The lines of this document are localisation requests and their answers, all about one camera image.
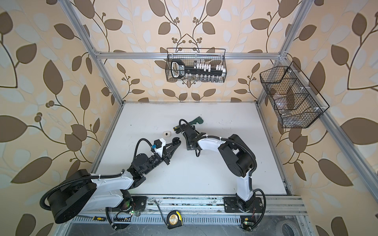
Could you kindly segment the black earbud case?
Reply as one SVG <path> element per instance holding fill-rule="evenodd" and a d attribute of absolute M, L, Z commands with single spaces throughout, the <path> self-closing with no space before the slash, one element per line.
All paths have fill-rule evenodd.
<path fill-rule="evenodd" d="M 181 144 L 181 140 L 180 140 L 180 138 L 176 137 L 176 138 L 174 138 L 174 139 L 172 140 L 172 143 L 173 143 L 174 145 L 180 145 L 180 144 Z"/>

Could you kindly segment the beige earbud charging case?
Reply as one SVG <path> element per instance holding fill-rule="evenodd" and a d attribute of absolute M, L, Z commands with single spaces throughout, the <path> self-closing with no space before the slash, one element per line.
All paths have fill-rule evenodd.
<path fill-rule="evenodd" d="M 165 131 L 163 132 L 164 137 L 171 137 L 171 132 L 170 131 Z"/>

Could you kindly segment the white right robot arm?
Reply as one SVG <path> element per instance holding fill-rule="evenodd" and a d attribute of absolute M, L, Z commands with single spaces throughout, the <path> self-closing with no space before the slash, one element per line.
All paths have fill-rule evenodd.
<path fill-rule="evenodd" d="M 173 129 L 176 133 L 183 134 L 187 150 L 194 150 L 196 157 L 200 156 L 202 150 L 218 152 L 227 168 L 238 177 L 233 205 L 241 212 L 254 209 L 254 204 L 259 200 L 256 192 L 261 192 L 252 186 L 252 174 L 257 169 L 257 160 L 255 154 L 238 135 L 233 134 L 228 138 L 208 135 L 198 132 L 195 126 L 190 124 L 179 124 Z"/>

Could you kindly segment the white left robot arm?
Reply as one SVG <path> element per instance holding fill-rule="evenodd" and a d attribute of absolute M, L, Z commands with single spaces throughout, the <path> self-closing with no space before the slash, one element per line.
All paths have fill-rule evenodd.
<path fill-rule="evenodd" d="M 40 199 L 42 209 L 52 212 L 54 221 L 62 224 L 77 215 L 99 208 L 128 208 L 132 198 L 129 190 L 139 187 L 146 175 L 161 163 L 168 165 L 181 145 L 179 138 L 171 143 L 164 139 L 149 142 L 152 155 L 134 153 L 132 163 L 127 170 L 118 174 L 90 174 L 78 170 L 64 182 L 48 190 Z"/>

